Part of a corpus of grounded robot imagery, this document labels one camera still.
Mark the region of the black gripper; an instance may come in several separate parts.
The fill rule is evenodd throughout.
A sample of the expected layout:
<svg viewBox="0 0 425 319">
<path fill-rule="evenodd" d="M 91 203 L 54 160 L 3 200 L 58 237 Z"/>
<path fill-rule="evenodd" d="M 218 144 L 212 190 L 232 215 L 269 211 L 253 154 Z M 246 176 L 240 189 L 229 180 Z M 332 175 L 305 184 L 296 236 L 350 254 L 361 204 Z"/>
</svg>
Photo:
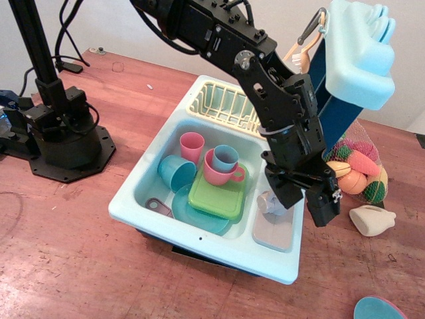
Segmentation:
<svg viewBox="0 0 425 319">
<path fill-rule="evenodd" d="M 279 202 L 286 209 L 293 207 L 303 199 L 303 193 L 292 181 L 314 181 L 305 194 L 315 226 L 324 227 L 338 216 L 342 193 L 322 159 L 326 145 L 319 118 L 296 120 L 279 130 L 260 127 L 260 135 L 270 147 L 262 158 L 266 178 Z"/>
</svg>

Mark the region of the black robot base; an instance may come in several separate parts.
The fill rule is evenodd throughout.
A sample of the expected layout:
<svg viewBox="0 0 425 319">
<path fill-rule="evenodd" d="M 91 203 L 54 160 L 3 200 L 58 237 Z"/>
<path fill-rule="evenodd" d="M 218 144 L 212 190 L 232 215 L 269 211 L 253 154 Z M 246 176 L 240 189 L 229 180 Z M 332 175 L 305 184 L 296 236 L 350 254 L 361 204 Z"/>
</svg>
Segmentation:
<svg viewBox="0 0 425 319">
<path fill-rule="evenodd" d="M 34 1 L 10 6 L 42 102 L 1 91 L 1 153 L 29 162 L 33 174 L 71 183 L 100 173 L 116 146 L 83 90 L 58 77 Z"/>
</svg>

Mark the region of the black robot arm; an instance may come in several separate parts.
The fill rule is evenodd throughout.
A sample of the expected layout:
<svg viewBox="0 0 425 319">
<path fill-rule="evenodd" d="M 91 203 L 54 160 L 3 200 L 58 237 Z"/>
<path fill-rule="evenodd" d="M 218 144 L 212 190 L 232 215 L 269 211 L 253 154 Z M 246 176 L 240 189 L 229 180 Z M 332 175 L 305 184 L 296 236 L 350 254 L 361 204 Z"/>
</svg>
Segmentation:
<svg viewBox="0 0 425 319">
<path fill-rule="evenodd" d="M 250 7 L 237 1 L 134 1 L 133 7 L 159 37 L 180 40 L 237 79 L 260 121 L 265 174 L 280 203 L 290 208 L 300 199 L 317 227 L 340 212 L 335 172 L 324 162 L 325 138 L 308 74 L 288 69 L 276 42 L 254 25 Z"/>
</svg>

